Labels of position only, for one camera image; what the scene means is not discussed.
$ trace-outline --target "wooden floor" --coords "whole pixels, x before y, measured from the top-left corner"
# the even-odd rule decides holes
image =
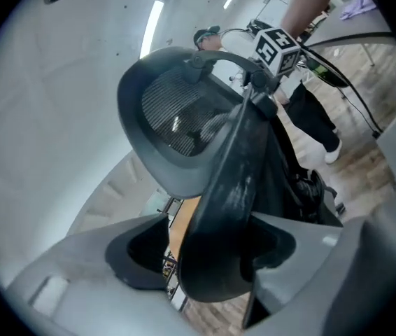
[[[357,88],[368,104],[378,124],[384,128],[396,116],[396,47],[370,45],[369,51],[376,66],[370,67],[359,45],[327,48],[322,53],[334,63]],[[383,155],[377,148],[370,129],[361,115],[340,93],[317,78],[307,88],[325,107],[340,131],[343,141],[341,157],[331,165],[324,163],[324,148],[297,129],[281,109],[279,116],[290,135],[297,157],[303,167],[318,170],[326,183],[338,193],[337,202],[344,202],[346,213],[342,220],[368,214],[373,208],[395,193],[396,185]],[[364,114],[350,89],[347,97]],[[202,334],[239,335],[248,295],[214,304],[189,300],[183,315]]]

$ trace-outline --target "chair headrest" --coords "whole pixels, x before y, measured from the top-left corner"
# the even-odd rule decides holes
[[[194,50],[170,47],[150,53],[123,75],[118,86],[120,121],[153,178],[173,197],[203,193],[212,161],[225,140],[241,96],[210,76],[185,78]]]

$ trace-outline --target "black pants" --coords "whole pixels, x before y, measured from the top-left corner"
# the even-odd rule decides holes
[[[293,124],[321,143],[327,152],[337,149],[339,138],[333,132],[336,126],[314,94],[308,91],[302,83],[293,92],[290,103],[284,105],[283,108]]]

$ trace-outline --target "wooden table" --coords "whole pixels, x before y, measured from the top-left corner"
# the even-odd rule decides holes
[[[187,230],[187,226],[189,225],[193,212],[197,208],[200,198],[201,197],[184,200],[170,227],[170,251],[176,260],[178,260],[179,257],[179,248],[183,242],[185,231]]]

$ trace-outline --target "purple cloth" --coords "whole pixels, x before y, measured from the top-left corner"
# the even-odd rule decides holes
[[[367,11],[374,10],[375,3],[372,0],[352,0],[343,10],[339,17],[341,20],[347,20],[353,16],[366,13]]]

